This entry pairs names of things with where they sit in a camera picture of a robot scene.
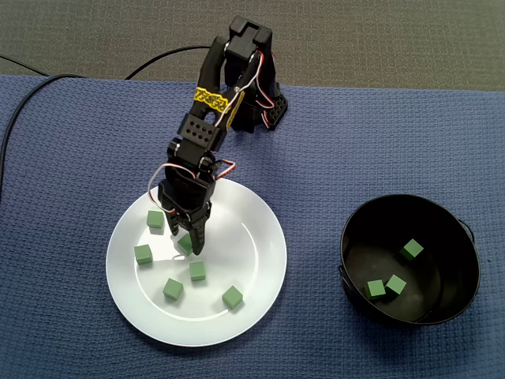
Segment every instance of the white plate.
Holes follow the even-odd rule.
[[[153,189],[156,198],[157,189]],[[134,327],[155,340],[202,347],[230,340],[257,323],[274,303],[286,273],[286,241],[273,211],[250,189],[220,179],[212,196],[205,246],[181,255],[165,222],[146,225],[156,206],[144,194],[119,220],[107,249],[107,282],[116,306]],[[138,265],[134,246],[149,244],[153,262]],[[207,279],[192,282],[189,263],[203,261]],[[163,294],[168,278],[184,285],[175,302]],[[223,293],[234,285],[244,301],[228,310]]]

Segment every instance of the plate rim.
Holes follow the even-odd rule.
[[[114,235],[114,232],[116,231],[116,229],[118,228],[118,225],[119,223],[121,222],[121,220],[123,219],[123,217],[125,216],[125,214],[138,202],[140,201],[142,198],[144,198],[144,196],[147,195],[147,192],[143,193],[141,196],[139,196],[124,212],[123,214],[121,215],[121,217],[119,218],[119,220],[117,221],[116,223],[116,226],[114,227],[114,230],[112,231],[112,234],[110,235],[110,238],[109,238],[109,243],[107,244],[107,254],[106,254],[106,258],[105,258],[105,276],[107,278],[107,286],[109,288],[109,293],[110,293],[110,296],[112,297],[113,301],[114,301],[114,304],[116,305],[116,307],[118,308],[119,312],[121,313],[121,315],[129,322],[130,325],[132,325],[136,330],[138,330],[139,332],[141,332],[142,334],[144,334],[145,336],[148,336],[156,341],[159,341],[161,343],[167,343],[169,345],[172,345],[172,346],[177,346],[177,347],[207,347],[207,346],[214,346],[214,345],[218,345],[220,343],[224,343],[226,341],[229,341],[229,340],[232,340],[233,338],[236,338],[238,336],[240,336],[241,334],[244,334],[245,332],[247,332],[248,330],[250,330],[254,325],[256,325],[258,322],[260,322],[261,319],[263,319],[263,317],[265,316],[265,314],[267,314],[267,312],[273,307],[275,301],[277,300],[277,298],[279,297],[279,294],[282,290],[282,287],[284,285],[284,279],[286,278],[286,270],[287,270],[287,244],[286,244],[286,236],[284,235],[284,230],[282,229],[282,225],[279,221],[279,219],[277,218],[277,216],[275,215],[274,211],[271,210],[270,208],[270,205],[268,205],[268,203],[263,200],[263,198],[258,195],[256,192],[254,192],[252,189],[242,185],[241,183],[238,183],[238,182],[235,182],[233,180],[229,180],[229,179],[226,179],[226,178],[221,178],[220,180],[223,180],[225,182],[230,182],[230,183],[233,183],[233,185],[237,185],[237,186],[240,186],[240,187],[243,187],[245,190],[248,190],[250,192],[252,192],[253,194],[255,194],[256,196],[259,197],[259,199],[267,206],[267,209],[268,211],[271,212],[271,214],[275,217],[275,221],[277,221],[277,224],[279,225],[279,229],[281,231],[281,234],[282,234],[282,244],[283,244],[283,253],[284,255],[286,256],[286,259],[284,260],[284,269],[282,271],[282,280],[281,280],[281,285],[279,286],[279,289],[277,290],[277,293],[275,294],[275,297],[274,299],[272,300],[271,304],[268,305],[268,307],[265,309],[265,311],[251,324],[249,325],[247,328],[245,328],[244,330],[242,330],[241,332],[238,332],[237,334],[234,334],[232,336],[229,336],[225,339],[222,339],[222,340],[219,340],[219,341],[216,341],[216,342],[212,342],[212,343],[199,343],[199,344],[186,344],[186,343],[173,343],[173,342],[168,342],[168,341],[165,341],[165,340],[161,340],[160,338],[157,338],[145,331],[143,331],[142,329],[140,329],[137,325],[135,325],[133,322],[131,322],[130,319],[128,319],[128,317],[125,315],[125,313],[123,312],[122,308],[119,306],[118,302],[116,301],[116,299],[114,298],[114,294],[112,293],[112,290],[110,289],[110,281],[109,281],[109,266],[108,266],[108,260],[109,260],[109,248],[110,248],[110,243],[112,241],[112,236]]]

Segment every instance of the black metal pot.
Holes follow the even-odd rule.
[[[412,238],[424,250],[408,261],[400,250]],[[342,286],[351,303],[375,321],[395,327],[440,324],[464,312],[477,294],[481,268],[474,243],[468,225],[436,203],[413,195],[378,197],[344,227]],[[403,292],[369,301],[366,283],[386,282],[393,274],[407,282]]]

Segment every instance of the yellow label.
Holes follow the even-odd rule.
[[[241,103],[241,102],[242,102],[242,100],[244,99],[244,95],[245,95],[245,91],[242,91],[242,93],[241,93],[241,94],[240,94],[240,96],[238,97],[237,105],[236,105],[236,106],[235,106],[235,108],[231,111],[230,117],[228,118],[228,122],[226,123],[226,131],[230,131],[230,126],[231,126],[231,123],[233,122],[234,117],[235,117],[235,115],[237,114],[238,108],[240,107],[240,103]]]
[[[228,105],[228,99],[222,97],[218,93],[211,93],[205,88],[196,87],[195,100],[201,103],[206,103],[210,108],[216,109],[218,112],[223,113]]]

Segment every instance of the black cable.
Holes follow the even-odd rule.
[[[49,76],[48,73],[44,73],[43,71],[40,71],[39,69],[36,69],[36,68],[31,67],[29,65],[26,65],[23,62],[19,62],[19,61],[17,61],[14,58],[8,57],[7,55],[0,54],[0,58],[3,58],[6,61],[9,61],[9,62],[12,62],[12,63],[16,63],[19,66],[23,66],[25,69],[29,69],[29,70],[33,71],[34,73],[38,73],[39,75],[42,75],[43,77],[48,77]]]
[[[3,171],[4,165],[6,162],[6,151],[7,151],[7,142],[9,141],[10,132],[13,129],[14,123],[16,122],[17,116],[19,116],[21,110],[24,105],[35,95],[40,89],[47,86],[49,83],[53,81],[57,81],[58,79],[62,79],[63,77],[82,77],[80,75],[73,75],[71,73],[64,73],[62,75],[54,75],[53,77],[47,78],[45,81],[37,85],[34,89],[32,89],[19,103],[16,110],[14,111],[12,117],[10,118],[9,125],[7,125],[6,133],[3,136],[2,148],[0,149],[0,200],[2,199],[2,183],[3,183]]]
[[[148,62],[145,62],[141,67],[133,71],[130,75],[126,77],[125,80],[130,80],[132,77],[137,75],[140,71],[151,65],[152,63],[160,60],[161,58],[165,58],[169,55],[180,53],[182,51],[188,51],[188,50],[196,50],[196,49],[209,49],[210,46],[205,46],[205,45],[193,45],[193,46],[186,46],[186,47],[179,47],[178,49],[173,49],[170,51],[167,51],[166,53],[162,53],[153,59],[149,60]],[[30,69],[31,71],[35,73],[39,73],[40,75],[44,75],[45,77],[48,77],[49,75],[47,73],[44,73],[43,71],[40,71],[38,69],[35,69],[31,66],[25,65],[24,63],[18,62],[16,59],[7,57],[5,55],[0,54],[0,58],[4,58],[7,61],[11,61],[13,63],[18,64],[19,66],[23,66],[26,69]],[[21,110],[23,109],[24,105],[30,100],[30,98],[35,95],[41,88],[44,88],[46,85],[49,83],[52,83],[53,81],[56,81],[58,79],[62,79],[63,77],[82,77],[80,75],[73,75],[73,74],[62,74],[62,75],[55,75],[53,77],[49,77],[39,85],[37,85],[34,89],[32,89],[19,103],[17,106],[16,110],[14,111],[12,117],[10,118],[9,125],[7,126],[6,132],[3,136],[3,142],[2,142],[2,148],[0,149],[0,200],[2,199],[2,183],[3,183],[3,171],[4,171],[4,165],[6,162],[6,151],[7,151],[7,142],[9,141],[9,136],[10,132],[12,131],[14,127],[14,123],[16,122],[17,116],[20,114]]]
[[[150,61],[145,62],[141,67],[139,67],[138,69],[133,71],[130,75],[128,75],[125,78],[125,80],[129,81],[132,77],[137,75],[140,71],[145,69],[147,66],[150,66],[152,63],[160,60],[161,58],[165,58],[168,55],[180,53],[181,51],[196,50],[196,49],[210,49],[210,48],[211,48],[210,46],[205,46],[205,45],[193,45],[193,46],[179,47],[178,49],[173,49],[173,50],[167,51],[166,53],[160,54],[160,55],[154,57],[153,59],[151,59]]]

